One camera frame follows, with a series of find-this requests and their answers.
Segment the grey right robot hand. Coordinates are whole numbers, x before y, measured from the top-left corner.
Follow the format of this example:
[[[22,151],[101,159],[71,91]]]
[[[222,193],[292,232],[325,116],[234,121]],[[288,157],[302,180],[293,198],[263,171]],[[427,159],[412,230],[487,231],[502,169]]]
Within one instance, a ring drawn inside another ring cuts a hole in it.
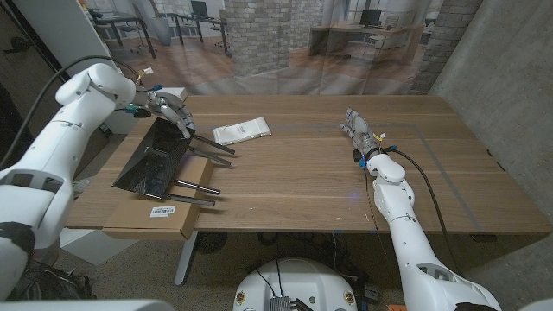
[[[340,124],[352,139],[353,147],[366,159],[380,153],[381,142],[374,136],[366,120],[352,108],[346,110],[346,123]]]

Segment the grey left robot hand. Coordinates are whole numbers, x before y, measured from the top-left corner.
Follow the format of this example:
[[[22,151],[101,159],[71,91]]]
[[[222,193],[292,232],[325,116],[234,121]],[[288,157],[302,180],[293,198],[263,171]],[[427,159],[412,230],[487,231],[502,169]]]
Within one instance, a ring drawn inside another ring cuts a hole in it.
[[[146,94],[146,107],[150,112],[176,125],[185,139],[192,137],[190,130],[195,129],[194,119],[181,98],[166,92],[147,91]]]

